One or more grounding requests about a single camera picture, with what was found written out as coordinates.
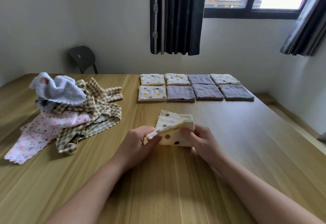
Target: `light blue towel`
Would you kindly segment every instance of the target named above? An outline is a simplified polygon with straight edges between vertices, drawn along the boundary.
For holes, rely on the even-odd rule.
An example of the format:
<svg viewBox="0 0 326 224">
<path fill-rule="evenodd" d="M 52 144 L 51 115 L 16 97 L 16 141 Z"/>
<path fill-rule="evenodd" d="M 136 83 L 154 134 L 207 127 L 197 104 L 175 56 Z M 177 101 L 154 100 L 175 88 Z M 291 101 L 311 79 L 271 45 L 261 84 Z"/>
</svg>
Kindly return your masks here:
<svg viewBox="0 0 326 224">
<path fill-rule="evenodd" d="M 85 93 L 76 86 L 75 80 L 68 76 L 52 79 L 46 72 L 40 73 L 30 84 L 36 94 L 48 101 L 79 105 L 86 100 Z"/>
</svg>

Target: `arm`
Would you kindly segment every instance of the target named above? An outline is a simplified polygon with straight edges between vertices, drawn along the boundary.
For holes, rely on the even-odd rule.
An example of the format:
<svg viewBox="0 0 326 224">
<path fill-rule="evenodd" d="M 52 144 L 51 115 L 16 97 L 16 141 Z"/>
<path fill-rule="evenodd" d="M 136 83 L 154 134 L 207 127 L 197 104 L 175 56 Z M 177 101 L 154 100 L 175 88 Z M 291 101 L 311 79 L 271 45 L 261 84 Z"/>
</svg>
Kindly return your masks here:
<svg viewBox="0 0 326 224">
<path fill-rule="evenodd" d="M 143 144 L 144 137 L 153 131 L 155 128 L 151 126 L 142 126 L 130 130 L 114 156 L 45 224 L 95 223 L 122 174 L 144 160 L 161 140 L 161 137 L 156 136 L 147 144 Z"/>
<path fill-rule="evenodd" d="M 218 171 L 258 223 L 322 224 L 320 219 L 222 151 L 208 128 L 182 130 L 198 154 Z"/>
</svg>

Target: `curtain pattern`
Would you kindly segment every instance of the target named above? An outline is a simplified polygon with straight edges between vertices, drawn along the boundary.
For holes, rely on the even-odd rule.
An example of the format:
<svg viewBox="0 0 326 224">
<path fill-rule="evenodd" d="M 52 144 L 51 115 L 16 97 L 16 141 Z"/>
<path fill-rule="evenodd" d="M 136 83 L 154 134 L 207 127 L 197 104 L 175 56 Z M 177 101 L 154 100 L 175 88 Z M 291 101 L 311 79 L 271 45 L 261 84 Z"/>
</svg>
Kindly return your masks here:
<svg viewBox="0 0 326 224">
<path fill-rule="evenodd" d="M 205 0 L 150 0 L 151 53 L 198 55 Z"/>
<path fill-rule="evenodd" d="M 326 0 L 307 0 L 280 52 L 313 56 L 325 37 Z"/>
</svg>

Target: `purple towel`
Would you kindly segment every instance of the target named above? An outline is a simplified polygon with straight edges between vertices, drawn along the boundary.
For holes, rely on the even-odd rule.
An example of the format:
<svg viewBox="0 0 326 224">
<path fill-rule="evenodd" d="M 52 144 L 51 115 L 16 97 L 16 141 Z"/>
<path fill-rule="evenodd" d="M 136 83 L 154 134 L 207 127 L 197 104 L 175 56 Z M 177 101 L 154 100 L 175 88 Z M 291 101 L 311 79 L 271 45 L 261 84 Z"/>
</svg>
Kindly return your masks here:
<svg viewBox="0 0 326 224">
<path fill-rule="evenodd" d="M 215 84 L 210 75 L 188 75 L 191 84 Z"/>
<path fill-rule="evenodd" d="M 218 88 L 229 101 L 254 101 L 255 99 L 241 84 L 220 85 Z"/>
<path fill-rule="evenodd" d="M 223 100 L 224 96 L 215 84 L 193 84 L 196 98 L 198 100 Z"/>
<path fill-rule="evenodd" d="M 173 86 L 169 85 L 168 101 L 194 102 L 196 100 L 191 86 Z"/>
</svg>

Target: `forearm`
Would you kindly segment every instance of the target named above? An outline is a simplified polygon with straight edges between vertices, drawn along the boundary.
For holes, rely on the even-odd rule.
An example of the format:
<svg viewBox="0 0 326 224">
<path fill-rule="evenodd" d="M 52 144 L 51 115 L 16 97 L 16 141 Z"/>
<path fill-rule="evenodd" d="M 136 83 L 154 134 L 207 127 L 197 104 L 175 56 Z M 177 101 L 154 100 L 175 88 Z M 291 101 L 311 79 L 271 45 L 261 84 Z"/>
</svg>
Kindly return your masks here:
<svg viewBox="0 0 326 224">
<path fill-rule="evenodd" d="M 122 174 L 119 165 L 108 161 L 45 224 L 95 223 Z"/>
<path fill-rule="evenodd" d="M 260 224 L 324 223 L 227 155 L 213 165 Z"/>
</svg>

